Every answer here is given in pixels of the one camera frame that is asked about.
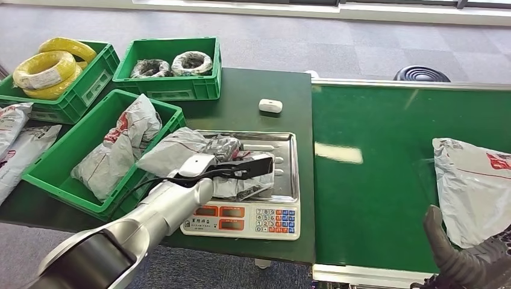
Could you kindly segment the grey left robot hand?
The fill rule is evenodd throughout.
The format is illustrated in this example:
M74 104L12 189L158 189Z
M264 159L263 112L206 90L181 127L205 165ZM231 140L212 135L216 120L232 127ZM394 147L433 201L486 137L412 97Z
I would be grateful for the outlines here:
M206 144L199 152L183 163L178 169L178 174L185 178L199 176L210 167L233 161L241 147L242 143L238 138L216 135L207 139Z

